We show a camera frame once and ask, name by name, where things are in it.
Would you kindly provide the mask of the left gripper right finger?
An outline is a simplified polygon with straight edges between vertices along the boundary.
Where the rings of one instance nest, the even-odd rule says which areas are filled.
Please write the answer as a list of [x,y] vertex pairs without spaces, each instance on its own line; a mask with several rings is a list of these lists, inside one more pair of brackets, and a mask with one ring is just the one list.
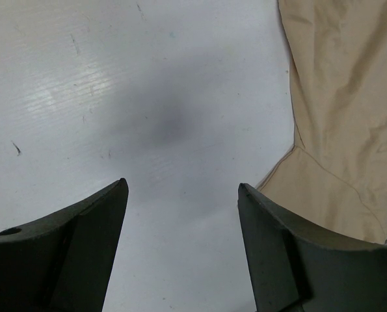
[[387,311],[387,240],[325,229],[246,183],[238,209],[258,311]]

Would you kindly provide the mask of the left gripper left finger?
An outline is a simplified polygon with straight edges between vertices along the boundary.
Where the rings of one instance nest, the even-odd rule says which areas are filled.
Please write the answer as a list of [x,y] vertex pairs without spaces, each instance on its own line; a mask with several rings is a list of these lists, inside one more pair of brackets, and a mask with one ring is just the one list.
[[119,179],[0,232],[0,311],[101,311],[128,193]]

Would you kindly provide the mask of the beige t shirt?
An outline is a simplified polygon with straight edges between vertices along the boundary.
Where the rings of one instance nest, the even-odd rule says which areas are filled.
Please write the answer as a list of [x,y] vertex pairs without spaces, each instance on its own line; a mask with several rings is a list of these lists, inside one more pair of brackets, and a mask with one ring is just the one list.
[[293,148],[259,191],[342,235],[387,239],[387,1],[280,1]]

